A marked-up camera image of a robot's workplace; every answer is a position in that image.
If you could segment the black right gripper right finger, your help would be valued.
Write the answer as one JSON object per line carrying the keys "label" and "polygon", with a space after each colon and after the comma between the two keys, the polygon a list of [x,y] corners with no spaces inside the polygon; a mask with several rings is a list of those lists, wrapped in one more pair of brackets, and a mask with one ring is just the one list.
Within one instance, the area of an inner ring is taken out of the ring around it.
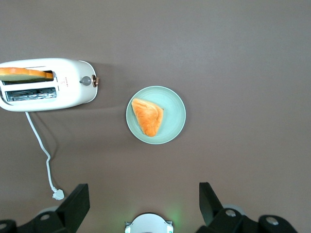
{"label": "black right gripper right finger", "polygon": [[205,224],[199,233],[240,233],[242,215],[224,208],[209,183],[199,183],[199,207]]}

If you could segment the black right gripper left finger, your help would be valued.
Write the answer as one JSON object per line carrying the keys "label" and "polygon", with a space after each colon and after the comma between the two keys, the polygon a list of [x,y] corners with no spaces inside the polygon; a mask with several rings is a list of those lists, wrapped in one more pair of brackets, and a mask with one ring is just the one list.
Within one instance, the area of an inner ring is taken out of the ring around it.
{"label": "black right gripper left finger", "polygon": [[88,184],[79,184],[56,212],[67,232],[75,233],[90,209]]}

